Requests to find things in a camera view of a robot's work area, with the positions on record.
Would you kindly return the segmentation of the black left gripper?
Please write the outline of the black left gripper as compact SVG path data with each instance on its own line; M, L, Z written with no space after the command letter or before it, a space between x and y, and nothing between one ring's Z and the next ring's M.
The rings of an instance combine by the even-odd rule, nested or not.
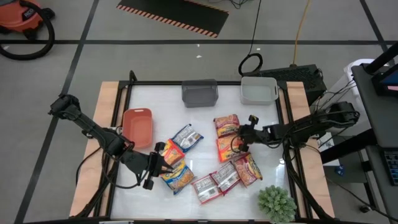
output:
M173 168L163 167L168 165L164 156L160 154L160 151L165 147L164 142L157 142L155 144L154 152L150 154L143 154L141 152L132 152L132 171L135 174L141 174L147 172L142 178L144 179L143 188L152 189L154 186L153 177L158 177L160 174L169 174L173 172Z

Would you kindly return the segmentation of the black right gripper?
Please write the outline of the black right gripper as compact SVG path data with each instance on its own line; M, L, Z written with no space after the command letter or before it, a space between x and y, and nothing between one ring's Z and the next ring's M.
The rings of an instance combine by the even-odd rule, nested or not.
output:
M249 144L253 143L265 144L269 140L269 134L265 129L263 129L262 131L254 129L258 121L259 121L258 117L250 115L249 116L250 124L245 124L239 127L238 133L240 137L238 137L238 143L241 144L241 150L243 152L248 151Z

